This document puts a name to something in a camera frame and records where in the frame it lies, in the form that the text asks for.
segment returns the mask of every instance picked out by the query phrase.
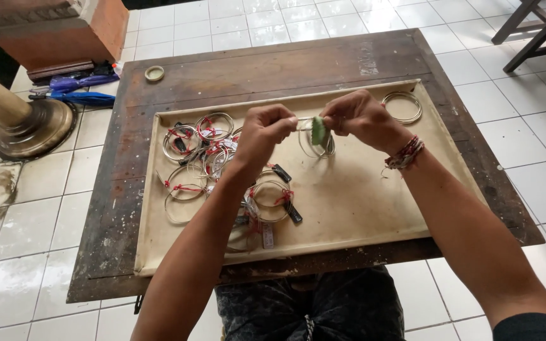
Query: hand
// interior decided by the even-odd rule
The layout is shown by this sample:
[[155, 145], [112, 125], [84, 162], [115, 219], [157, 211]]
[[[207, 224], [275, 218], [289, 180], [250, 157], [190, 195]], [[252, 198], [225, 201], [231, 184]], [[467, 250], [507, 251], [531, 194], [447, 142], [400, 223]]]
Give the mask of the hand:
[[233, 164], [244, 171], [248, 184], [262, 172], [275, 144], [296, 131], [298, 122], [296, 115], [283, 105], [254, 107], [247, 111]]
[[353, 134], [361, 142], [391, 156], [413, 136], [367, 90], [351, 92], [330, 101], [320, 116], [323, 124], [336, 135]]

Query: person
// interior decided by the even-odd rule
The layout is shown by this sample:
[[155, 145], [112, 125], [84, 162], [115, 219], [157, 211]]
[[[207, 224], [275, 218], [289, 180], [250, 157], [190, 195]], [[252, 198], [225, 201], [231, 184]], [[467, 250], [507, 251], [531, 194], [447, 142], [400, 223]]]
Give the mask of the person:
[[[353, 134], [390, 156], [413, 138], [366, 90], [331, 101], [320, 116], [336, 135]], [[296, 127], [283, 105], [248, 110], [234, 159], [153, 276], [132, 340], [189, 337], [216, 284], [246, 189]], [[426, 147], [400, 172], [494, 340], [546, 340], [546, 289], [503, 222]], [[402, 308], [383, 266], [317, 275], [313, 290], [280, 279], [215, 292], [226, 340], [403, 340]]]

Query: tray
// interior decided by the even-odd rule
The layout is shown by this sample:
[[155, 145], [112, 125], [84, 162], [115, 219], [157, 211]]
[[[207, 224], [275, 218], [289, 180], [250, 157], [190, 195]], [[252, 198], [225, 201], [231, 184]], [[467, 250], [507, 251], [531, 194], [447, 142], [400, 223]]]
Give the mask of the tray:
[[[393, 91], [412, 92], [421, 103], [422, 117], [408, 126], [408, 129], [420, 136], [437, 159], [486, 204], [420, 80], [162, 112], [156, 114], [153, 123], [135, 274], [153, 275], [184, 228], [184, 225], [173, 223], [167, 218], [163, 205], [167, 189], [155, 173], [157, 170], [162, 177], [167, 178], [178, 167], [178, 163], [165, 158], [161, 148], [163, 136], [176, 122], [195, 122], [208, 113], [222, 111], [233, 118], [235, 128], [238, 128], [243, 124], [249, 108], [274, 103], [285, 105], [298, 117], [315, 116], [330, 100], [357, 89], [368, 90], [379, 101]], [[393, 115], [400, 116], [403, 111], [410, 112], [407, 115], [414, 112], [413, 104], [401, 101], [397, 103], [399, 105], [390, 103], [387, 107]], [[304, 221], [294, 224], [287, 218], [277, 222], [272, 229], [272, 249], [262, 248], [262, 241], [257, 240], [259, 245], [256, 250], [226, 254], [224, 264], [277, 259], [429, 236], [423, 217], [400, 173], [396, 170], [385, 170], [383, 174], [388, 178], [381, 176], [386, 154], [366, 146], [354, 136], [335, 136], [336, 154], [329, 159], [312, 159], [300, 149], [296, 134], [298, 133], [293, 133], [282, 144], [277, 145], [270, 163], [279, 164], [292, 176], [294, 206]], [[199, 183], [187, 172], [184, 173], [186, 176], [178, 178], [174, 184], [190, 181]], [[190, 216], [201, 203], [202, 201], [195, 201], [178, 206], [174, 208], [174, 212]]]

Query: worn wooden table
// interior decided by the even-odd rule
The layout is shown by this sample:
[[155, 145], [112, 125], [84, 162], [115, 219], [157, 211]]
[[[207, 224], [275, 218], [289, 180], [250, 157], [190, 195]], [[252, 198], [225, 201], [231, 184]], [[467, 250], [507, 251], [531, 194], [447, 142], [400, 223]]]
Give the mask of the worn wooden table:
[[[162, 66], [166, 75], [149, 84], [144, 71], [153, 65]], [[414, 78], [422, 80], [492, 211], [522, 245], [544, 243], [418, 29], [151, 59], [125, 65], [67, 301], [145, 293], [149, 278], [134, 276], [132, 269], [156, 112]], [[441, 257], [431, 238], [359, 249], [225, 266], [220, 282]]]

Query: brass pillar base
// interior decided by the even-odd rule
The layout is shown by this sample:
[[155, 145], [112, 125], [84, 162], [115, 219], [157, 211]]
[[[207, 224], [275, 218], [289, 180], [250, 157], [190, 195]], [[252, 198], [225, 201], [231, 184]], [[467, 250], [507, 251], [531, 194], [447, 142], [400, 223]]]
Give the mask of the brass pillar base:
[[0, 126], [0, 157], [40, 157], [64, 142], [77, 120], [75, 108], [54, 99], [29, 102], [32, 113], [16, 127]]

